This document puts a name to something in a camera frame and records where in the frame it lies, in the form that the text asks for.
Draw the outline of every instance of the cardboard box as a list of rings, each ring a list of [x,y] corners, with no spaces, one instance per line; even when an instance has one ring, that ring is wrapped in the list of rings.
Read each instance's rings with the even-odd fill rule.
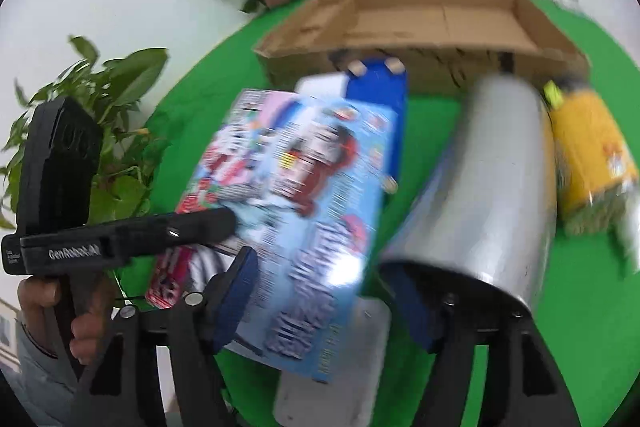
[[[530,0],[309,0],[254,48],[271,84],[399,57],[412,94],[456,95],[477,77],[513,71],[542,89],[589,76],[589,63]]]

